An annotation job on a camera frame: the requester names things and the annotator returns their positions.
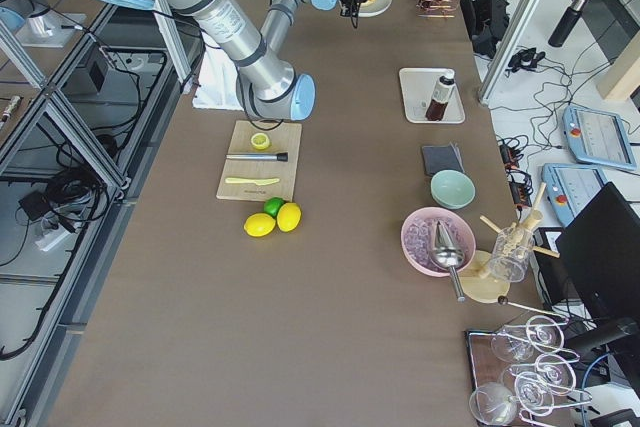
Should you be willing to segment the yellow plastic knife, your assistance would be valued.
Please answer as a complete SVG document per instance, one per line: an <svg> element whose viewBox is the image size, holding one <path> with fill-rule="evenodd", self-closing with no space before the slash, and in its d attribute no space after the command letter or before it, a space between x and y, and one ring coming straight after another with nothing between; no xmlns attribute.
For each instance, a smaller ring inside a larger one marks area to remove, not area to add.
<svg viewBox="0 0 640 427"><path fill-rule="evenodd" d="M225 184L228 185L256 185L256 186L268 186L277 184L280 182L280 178L245 178L245 177L225 177Z"/></svg>

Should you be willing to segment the mint green bowl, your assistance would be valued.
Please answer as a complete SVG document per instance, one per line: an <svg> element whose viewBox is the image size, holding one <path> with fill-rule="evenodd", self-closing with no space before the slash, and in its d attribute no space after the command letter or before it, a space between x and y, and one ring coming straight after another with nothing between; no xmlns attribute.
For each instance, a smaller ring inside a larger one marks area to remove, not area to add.
<svg viewBox="0 0 640 427"><path fill-rule="evenodd" d="M430 182L432 198L442 207L458 210L469 205L476 196L472 180L456 170L442 170Z"/></svg>

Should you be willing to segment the metal muddler black tip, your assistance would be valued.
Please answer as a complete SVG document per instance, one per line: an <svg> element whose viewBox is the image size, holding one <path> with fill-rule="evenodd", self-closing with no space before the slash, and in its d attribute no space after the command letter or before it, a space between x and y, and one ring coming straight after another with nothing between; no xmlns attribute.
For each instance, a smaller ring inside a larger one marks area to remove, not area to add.
<svg viewBox="0 0 640 427"><path fill-rule="evenodd" d="M287 162L289 160L289 154L287 152L279 152L279 153L264 153L264 152L228 153L226 155L226 159L227 160L236 160L236 161Z"/></svg>

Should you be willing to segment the half lime slice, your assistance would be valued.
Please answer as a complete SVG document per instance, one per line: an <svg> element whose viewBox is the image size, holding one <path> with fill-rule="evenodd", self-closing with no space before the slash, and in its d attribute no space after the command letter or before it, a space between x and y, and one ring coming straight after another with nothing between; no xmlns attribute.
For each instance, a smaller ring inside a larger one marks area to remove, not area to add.
<svg viewBox="0 0 640 427"><path fill-rule="evenodd" d="M265 132L256 132L251 136L250 144L256 151L264 151L271 146L271 139Z"/></svg>

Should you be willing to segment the yellow lemon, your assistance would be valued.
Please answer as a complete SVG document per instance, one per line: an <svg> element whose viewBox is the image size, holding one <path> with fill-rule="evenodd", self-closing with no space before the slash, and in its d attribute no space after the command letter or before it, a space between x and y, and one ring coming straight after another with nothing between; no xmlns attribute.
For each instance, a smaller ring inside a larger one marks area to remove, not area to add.
<svg viewBox="0 0 640 427"><path fill-rule="evenodd" d="M296 229L302 218L302 210L297 203L287 202L278 210L276 223L282 232Z"/></svg>
<svg viewBox="0 0 640 427"><path fill-rule="evenodd" d="M276 227L276 220L264 212L250 215L244 223L244 231L251 237L263 237L271 233Z"/></svg>

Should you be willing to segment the grey folded cloth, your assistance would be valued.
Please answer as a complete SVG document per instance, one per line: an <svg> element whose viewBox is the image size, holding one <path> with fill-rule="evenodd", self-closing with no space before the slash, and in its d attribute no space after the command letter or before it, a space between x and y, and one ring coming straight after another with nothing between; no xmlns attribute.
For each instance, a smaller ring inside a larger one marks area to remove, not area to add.
<svg viewBox="0 0 640 427"><path fill-rule="evenodd" d="M421 147L424 171L427 176L433 176L444 170L464 173L464 167L459 148L454 143L447 145L423 145Z"/></svg>

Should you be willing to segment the yellow lemon left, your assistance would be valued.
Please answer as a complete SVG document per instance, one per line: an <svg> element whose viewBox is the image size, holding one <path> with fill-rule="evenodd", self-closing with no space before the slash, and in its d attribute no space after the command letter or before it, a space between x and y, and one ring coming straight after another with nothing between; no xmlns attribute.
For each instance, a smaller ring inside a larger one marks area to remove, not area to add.
<svg viewBox="0 0 640 427"><path fill-rule="evenodd" d="M276 220L264 212L250 215L244 223L244 231L251 237L263 237L271 233L276 227Z"/></svg>

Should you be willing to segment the pink bowl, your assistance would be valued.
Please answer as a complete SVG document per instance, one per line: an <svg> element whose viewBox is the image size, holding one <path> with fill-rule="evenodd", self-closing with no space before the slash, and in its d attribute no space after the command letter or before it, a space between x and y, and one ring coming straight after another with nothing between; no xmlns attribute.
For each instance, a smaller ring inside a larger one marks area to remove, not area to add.
<svg viewBox="0 0 640 427"><path fill-rule="evenodd" d="M401 246L408 262L419 272L432 277L448 277L449 272L431 260L436 225L445 226L455 243L465 255L465 261L457 270L466 268L476 249L475 236L470 226L454 212L440 207L424 207L412 212L401 228Z"/></svg>

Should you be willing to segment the black thermos bottle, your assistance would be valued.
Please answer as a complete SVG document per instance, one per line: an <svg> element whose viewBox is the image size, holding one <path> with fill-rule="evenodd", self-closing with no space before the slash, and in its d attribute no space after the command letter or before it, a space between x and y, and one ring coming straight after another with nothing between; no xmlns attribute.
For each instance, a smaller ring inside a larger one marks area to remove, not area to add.
<svg viewBox="0 0 640 427"><path fill-rule="evenodd" d="M551 47L562 47L581 18L585 6L590 0L572 0L566 8L547 43Z"/></svg>

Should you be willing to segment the white plate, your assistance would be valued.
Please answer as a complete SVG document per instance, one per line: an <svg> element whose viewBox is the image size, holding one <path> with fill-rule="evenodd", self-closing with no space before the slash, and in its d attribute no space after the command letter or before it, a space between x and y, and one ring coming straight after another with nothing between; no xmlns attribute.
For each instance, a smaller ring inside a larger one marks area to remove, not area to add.
<svg viewBox="0 0 640 427"><path fill-rule="evenodd" d="M373 3L367 5L365 0L360 4L358 16L363 18L370 18L378 16L384 13L392 3L392 0L375 0Z"/></svg>

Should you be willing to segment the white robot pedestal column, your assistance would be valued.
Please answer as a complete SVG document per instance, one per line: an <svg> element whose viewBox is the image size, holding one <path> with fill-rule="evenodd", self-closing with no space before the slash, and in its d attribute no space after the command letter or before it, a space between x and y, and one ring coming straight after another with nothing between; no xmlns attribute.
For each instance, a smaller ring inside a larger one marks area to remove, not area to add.
<svg viewBox="0 0 640 427"><path fill-rule="evenodd" d="M196 109L241 111L236 68L228 55L208 41L201 64L198 86L192 101Z"/></svg>

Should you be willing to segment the aluminium frame post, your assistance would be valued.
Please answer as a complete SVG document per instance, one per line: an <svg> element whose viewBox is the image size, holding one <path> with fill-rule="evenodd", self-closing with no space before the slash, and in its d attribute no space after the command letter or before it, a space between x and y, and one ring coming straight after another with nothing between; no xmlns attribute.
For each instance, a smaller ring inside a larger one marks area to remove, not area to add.
<svg viewBox="0 0 640 427"><path fill-rule="evenodd" d="M488 107L492 94L504 75L509 60L541 0L519 0L515 13L497 49L478 92L479 102Z"/></svg>

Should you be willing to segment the metal ice scoop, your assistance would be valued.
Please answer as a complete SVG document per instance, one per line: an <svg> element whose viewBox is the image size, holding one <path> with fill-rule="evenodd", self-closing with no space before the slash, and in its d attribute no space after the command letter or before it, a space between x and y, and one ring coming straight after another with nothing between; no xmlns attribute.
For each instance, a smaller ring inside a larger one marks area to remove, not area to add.
<svg viewBox="0 0 640 427"><path fill-rule="evenodd" d="M449 273L457 301L464 302L466 297L458 276L458 268L464 264L466 257L464 251L454 243L447 226L441 221L436 222L433 244L429 257L438 268Z"/></svg>

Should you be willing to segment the yellow lemon right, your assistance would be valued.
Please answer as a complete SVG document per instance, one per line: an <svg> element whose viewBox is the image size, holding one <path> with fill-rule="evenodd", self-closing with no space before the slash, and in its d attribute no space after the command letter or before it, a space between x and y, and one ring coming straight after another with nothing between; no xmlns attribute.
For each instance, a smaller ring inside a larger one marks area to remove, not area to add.
<svg viewBox="0 0 640 427"><path fill-rule="evenodd" d="M278 210L276 223L282 232L296 229L302 218L302 210L297 203L287 202Z"/></svg>

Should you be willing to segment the clear glass mug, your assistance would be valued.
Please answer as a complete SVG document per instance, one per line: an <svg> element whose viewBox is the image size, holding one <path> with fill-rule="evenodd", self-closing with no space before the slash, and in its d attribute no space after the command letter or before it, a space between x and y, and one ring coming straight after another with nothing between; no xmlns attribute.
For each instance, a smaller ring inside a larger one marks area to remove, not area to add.
<svg viewBox="0 0 640 427"><path fill-rule="evenodd" d="M530 231L517 226L502 229L487 263L490 273L504 281L521 282L529 266L532 247Z"/></svg>

